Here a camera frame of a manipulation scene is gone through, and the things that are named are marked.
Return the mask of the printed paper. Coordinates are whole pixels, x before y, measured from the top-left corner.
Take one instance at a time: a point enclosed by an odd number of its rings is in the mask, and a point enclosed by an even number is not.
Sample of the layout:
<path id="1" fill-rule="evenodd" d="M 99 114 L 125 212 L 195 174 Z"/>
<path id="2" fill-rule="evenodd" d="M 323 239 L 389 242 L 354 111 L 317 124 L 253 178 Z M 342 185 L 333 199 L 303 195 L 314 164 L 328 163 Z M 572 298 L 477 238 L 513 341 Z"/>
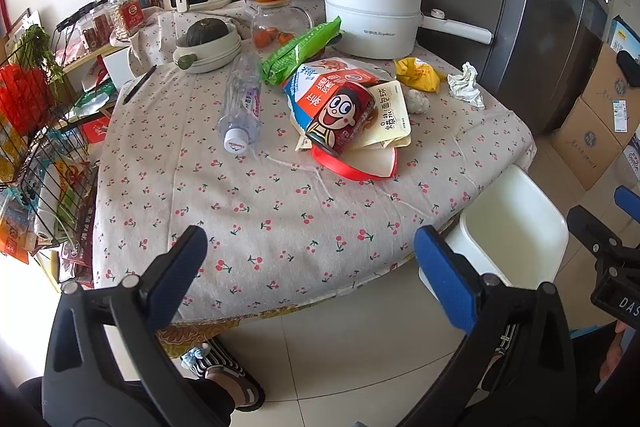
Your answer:
<path id="1" fill-rule="evenodd" d="M 448 74 L 447 83 L 449 94 L 456 100 L 476 109 L 485 108 L 482 91 L 477 83 L 477 70 L 470 62 L 462 65 L 462 71 L 459 74 Z"/>

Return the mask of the white tissue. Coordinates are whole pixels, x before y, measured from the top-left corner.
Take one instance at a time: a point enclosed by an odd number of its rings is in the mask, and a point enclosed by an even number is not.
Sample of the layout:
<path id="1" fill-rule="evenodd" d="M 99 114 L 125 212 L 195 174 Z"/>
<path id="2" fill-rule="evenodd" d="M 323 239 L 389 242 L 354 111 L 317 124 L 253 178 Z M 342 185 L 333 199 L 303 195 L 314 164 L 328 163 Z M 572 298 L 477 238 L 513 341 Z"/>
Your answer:
<path id="1" fill-rule="evenodd" d="M 404 95 L 406 107 L 409 114 L 421 115 L 426 114 L 430 110 L 430 100 L 423 92 L 419 90 L 409 89 L 404 92 Z"/>

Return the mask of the red rimmed white plate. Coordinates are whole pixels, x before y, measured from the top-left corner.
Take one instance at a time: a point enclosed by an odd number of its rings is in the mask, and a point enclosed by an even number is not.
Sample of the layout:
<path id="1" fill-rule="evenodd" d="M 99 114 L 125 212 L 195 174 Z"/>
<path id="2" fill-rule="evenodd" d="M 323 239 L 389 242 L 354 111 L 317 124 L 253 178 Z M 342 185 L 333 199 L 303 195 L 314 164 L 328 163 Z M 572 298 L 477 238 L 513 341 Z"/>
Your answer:
<path id="1" fill-rule="evenodd" d="M 310 153 L 320 166 L 350 181 L 385 180 L 393 178 L 397 172 L 396 148 L 360 148 L 334 157 L 314 145 Z"/>

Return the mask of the cream food pouch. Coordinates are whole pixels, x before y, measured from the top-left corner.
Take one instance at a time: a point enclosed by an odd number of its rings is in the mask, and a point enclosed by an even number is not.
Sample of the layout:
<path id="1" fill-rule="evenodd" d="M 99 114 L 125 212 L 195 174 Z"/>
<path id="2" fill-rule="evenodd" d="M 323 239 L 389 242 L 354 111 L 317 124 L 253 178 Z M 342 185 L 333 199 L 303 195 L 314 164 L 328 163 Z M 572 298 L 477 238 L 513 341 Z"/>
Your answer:
<path id="1" fill-rule="evenodd" d="M 374 109 L 345 152 L 360 148 L 387 148 L 398 140 L 405 140 L 411 133 L 400 82 L 382 82 L 367 89 L 374 98 Z"/>

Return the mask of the yellow snack wrapper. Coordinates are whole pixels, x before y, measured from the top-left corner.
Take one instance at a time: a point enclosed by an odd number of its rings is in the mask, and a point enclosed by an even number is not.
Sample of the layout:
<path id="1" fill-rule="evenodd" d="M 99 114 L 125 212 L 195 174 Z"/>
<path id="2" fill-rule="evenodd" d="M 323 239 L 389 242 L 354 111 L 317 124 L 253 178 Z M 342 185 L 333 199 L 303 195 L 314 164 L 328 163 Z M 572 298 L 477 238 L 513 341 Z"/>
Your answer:
<path id="1" fill-rule="evenodd" d="M 396 79 L 406 87 L 422 92 L 438 93 L 446 75 L 437 72 L 431 64 L 409 56 L 395 61 Z"/>

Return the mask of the red cartoon drink can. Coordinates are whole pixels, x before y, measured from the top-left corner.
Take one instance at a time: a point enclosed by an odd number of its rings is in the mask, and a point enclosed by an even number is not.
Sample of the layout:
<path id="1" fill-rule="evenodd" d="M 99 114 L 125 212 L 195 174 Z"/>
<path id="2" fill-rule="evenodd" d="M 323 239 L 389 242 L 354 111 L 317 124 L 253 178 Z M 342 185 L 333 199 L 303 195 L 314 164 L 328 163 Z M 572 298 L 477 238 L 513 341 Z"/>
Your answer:
<path id="1" fill-rule="evenodd" d="M 369 90 L 345 82 L 329 97 L 309 126 L 306 137 L 327 154 L 338 157 L 361 132 L 374 109 Z"/>

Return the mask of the clear plastic water bottle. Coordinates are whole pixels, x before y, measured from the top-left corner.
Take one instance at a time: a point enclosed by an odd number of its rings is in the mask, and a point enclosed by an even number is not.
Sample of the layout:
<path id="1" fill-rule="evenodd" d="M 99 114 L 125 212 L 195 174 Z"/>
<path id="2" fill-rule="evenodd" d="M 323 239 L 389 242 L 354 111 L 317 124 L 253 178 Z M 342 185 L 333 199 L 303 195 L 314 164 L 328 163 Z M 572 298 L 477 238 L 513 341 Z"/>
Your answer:
<path id="1" fill-rule="evenodd" d="M 243 52 L 232 63 L 217 122 L 217 131 L 228 153 L 243 154 L 259 140 L 262 132 L 260 103 L 262 71 L 259 56 L 254 52 Z"/>

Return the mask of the blue white milk bag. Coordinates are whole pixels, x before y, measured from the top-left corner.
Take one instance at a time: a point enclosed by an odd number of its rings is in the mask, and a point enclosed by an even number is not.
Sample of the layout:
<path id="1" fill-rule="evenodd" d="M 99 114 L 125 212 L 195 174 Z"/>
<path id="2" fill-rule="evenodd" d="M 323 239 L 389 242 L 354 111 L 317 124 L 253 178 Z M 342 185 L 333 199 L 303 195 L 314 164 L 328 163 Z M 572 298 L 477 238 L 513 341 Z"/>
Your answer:
<path id="1" fill-rule="evenodd" d="M 285 81 L 283 91 L 297 126 L 305 131 L 342 83 L 351 81 L 371 87 L 393 79 L 389 72 L 373 64 L 329 57 L 300 65 Z"/>

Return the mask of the green snack bag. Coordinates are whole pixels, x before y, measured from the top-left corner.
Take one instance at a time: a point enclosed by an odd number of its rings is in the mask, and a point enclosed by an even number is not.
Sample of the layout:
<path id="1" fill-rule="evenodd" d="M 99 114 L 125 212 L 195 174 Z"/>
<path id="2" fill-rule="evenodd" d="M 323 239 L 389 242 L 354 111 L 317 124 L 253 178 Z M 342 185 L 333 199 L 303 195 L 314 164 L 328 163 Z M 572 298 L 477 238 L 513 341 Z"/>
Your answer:
<path id="1" fill-rule="evenodd" d="M 280 86 L 290 78 L 303 62 L 324 49 L 330 41 L 341 35 L 341 17 L 322 23 L 294 37 L 262 61 L 262 80 Z"/>

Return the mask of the lower cardboard box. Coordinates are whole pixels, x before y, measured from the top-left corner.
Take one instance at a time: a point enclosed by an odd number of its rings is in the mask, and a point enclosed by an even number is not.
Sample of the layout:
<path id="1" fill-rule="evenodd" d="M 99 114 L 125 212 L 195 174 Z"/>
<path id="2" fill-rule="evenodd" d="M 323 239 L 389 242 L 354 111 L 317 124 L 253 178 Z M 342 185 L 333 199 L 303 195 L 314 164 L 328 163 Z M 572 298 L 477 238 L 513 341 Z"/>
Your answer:
<path id="1" fill-rule="evenodd" d="M 578 98 L 550 143 L 585 190 L 590 190 L 622 147 L 600 117 Z"/>

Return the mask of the cardboard box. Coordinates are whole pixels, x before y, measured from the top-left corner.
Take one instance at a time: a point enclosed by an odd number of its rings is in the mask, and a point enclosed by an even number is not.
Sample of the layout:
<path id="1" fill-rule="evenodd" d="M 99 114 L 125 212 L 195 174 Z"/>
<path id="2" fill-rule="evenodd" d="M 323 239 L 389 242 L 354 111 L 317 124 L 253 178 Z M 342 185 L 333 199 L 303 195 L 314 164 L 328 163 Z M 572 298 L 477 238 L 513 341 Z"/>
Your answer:
<path id="1" fill-rule="evenodd" d="M 639 124 L 639 89 L 629 86 L 617 65 L 616 52 L 607 44 L 601 48 L 596 66 L 582 91 L 582 101 L 595 113 L 614 135 L 620 146 L 626 146 Z M 626 131 L 621 132 L 622 120 L 615 124 L 614 103 L 625 103 Z"/>
<path id="2" fill-rule="evenodd" d="M 585 190 L 590 190 L 622 147 L 600 117 L 578 98 L 550 143 Z"/>

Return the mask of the blue white printed box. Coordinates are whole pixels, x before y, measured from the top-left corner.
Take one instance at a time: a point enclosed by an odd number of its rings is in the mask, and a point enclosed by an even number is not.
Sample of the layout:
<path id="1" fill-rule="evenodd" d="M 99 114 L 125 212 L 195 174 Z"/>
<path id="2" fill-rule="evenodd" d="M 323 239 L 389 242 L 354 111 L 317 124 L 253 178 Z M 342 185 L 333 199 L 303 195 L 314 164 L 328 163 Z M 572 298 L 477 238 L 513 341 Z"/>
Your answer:
<path id="1" fill-rule="evenodd" d="M 639 36 L 619 15 L 612 19 L 610 33 L 608 34 L 608 45 L 616 53 L 626 51 L 636 62 L 639 62 Z"/>

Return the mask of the cherry print tablecloth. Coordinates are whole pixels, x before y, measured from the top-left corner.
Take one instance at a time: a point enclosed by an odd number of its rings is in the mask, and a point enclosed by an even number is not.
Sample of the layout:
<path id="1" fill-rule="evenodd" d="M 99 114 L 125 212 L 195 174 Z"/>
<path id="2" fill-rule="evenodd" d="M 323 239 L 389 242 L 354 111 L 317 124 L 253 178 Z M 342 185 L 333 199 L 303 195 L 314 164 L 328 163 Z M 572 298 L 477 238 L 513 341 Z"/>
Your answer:
<path id="1" fill-rule="evenodd" d="M 208 254 L 177 313 L 221 322 L 341 295 L 402 265 L 422 225 L 441 227 L 506 167 L 528 167 L 529 129 L 495 98 L 475 108 L 446 90 L 411 118 L 387 180 L 350 181 L 297 148 L 288 101 L 262 89 L 262 133 L 240 155 L 216 129 L 228 70 L 181 72 L 175 42 L 195 20 L 152 14 L 129 61 L 103 144 L 92 271 L 96 286 L 144 271 L 190 225 Z"/>

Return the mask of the white electric cooking pot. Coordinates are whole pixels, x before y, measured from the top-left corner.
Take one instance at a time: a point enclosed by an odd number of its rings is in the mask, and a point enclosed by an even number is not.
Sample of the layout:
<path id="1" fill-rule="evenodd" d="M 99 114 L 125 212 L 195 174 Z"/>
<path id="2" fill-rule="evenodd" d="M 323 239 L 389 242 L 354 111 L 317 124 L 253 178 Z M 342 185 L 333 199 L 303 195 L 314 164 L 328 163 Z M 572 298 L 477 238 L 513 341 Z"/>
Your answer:
<path id="1" fill-rule="evenodd" d="M 491 44 L 486 28 L 448 20 L 433 10 L 425 15 L 422 0 L 324 0 L 326 19 L 341 21 L 340 52 L 371 60 L 396 60 L 412 53 L 420 28 Z"/>

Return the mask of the glass jar with tangerines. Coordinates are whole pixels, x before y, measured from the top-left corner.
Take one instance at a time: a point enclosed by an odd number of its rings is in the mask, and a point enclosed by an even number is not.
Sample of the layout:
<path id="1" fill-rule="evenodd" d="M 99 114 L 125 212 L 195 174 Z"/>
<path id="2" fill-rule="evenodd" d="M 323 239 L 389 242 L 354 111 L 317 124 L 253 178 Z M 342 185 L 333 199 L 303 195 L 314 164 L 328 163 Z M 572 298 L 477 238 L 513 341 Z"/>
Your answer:
<path id="1" fill-rule="evenodd" d="M 311 15 L 292 0 L 257 2 L 252 17 L 252 40 L 258 50 L 274 50 L 314 27 Z"/>

